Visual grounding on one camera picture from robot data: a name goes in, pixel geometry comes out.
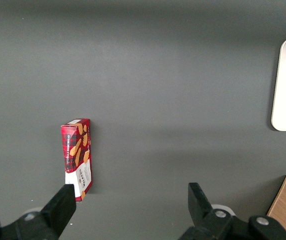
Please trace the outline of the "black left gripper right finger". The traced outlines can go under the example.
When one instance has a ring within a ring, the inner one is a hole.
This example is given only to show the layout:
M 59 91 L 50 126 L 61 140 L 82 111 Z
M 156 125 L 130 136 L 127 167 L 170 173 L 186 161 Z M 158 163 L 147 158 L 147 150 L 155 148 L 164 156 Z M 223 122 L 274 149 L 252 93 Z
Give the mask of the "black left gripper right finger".
M 272 217 L 253 215 L 245 222 L 212 207 L 197 182 L 188 184 L 188 210 L 193 226 L 181 240 L 286 240 L 286 229 Z

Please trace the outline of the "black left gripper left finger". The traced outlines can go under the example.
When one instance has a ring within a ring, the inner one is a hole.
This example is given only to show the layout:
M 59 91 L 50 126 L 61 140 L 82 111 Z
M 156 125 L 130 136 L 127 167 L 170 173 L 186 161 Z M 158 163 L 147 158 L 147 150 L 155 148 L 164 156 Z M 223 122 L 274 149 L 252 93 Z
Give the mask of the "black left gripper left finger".
M 0 240 L 58 240 L 75 211 L 74 185 L 65 184 L 41 210 L 0 225 Z

